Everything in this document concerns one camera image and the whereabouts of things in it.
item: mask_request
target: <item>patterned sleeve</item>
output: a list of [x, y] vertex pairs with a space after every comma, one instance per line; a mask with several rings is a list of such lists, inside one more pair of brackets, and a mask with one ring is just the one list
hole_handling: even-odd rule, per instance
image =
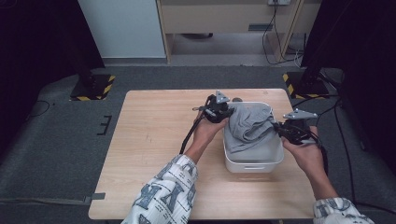
[[345, 198], [316, 201], [314, 214], [314, 224], [374, 224], [370, 218], [362, 215], [350, 200]]
[[121, 224], [187, 224], [197, 178], [195, 163], [177, 155], [141, 189]]

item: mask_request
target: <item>power outlet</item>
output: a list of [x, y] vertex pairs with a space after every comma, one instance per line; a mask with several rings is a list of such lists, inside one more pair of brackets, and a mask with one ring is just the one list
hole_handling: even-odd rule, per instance
[[290, 0], [268, 0], [269, 6], [274, 6], [275, 3], [278, 6], [288, 6], [288, 5], [290, 5]]

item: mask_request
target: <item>white wall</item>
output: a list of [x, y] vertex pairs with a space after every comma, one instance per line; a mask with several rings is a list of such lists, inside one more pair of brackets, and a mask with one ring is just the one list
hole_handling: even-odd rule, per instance
[[155, 0], [78, 0], [102, 58], [165, 58]]

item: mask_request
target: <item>gray towel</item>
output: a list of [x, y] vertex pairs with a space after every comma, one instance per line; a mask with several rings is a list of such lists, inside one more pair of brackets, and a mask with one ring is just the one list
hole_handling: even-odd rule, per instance
[[224, 142], [231, 153], [259, 146], [276, 135], [272, 125], [275, 119], [269, 105], [232, 103], [229, 107], [234, 108], [234, 112], [224, 127]]

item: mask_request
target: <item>table top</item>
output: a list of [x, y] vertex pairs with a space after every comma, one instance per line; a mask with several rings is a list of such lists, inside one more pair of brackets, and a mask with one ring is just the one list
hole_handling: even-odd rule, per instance
[[[229, 98], [265, 102], [275, 119], [292, 111], [281, 89], [225, 89]], [[216, 90], [129, 91], [107, 152], [93, 200], [91, 219], [124, 219], [142, 187], [180, 151], [197, 112]], [[235, 174], [225, 166], [222, 132], [198, 162], [191, 219], [312, 218], [315, 197], [304, 172], [285, 149], [271, 173]]]

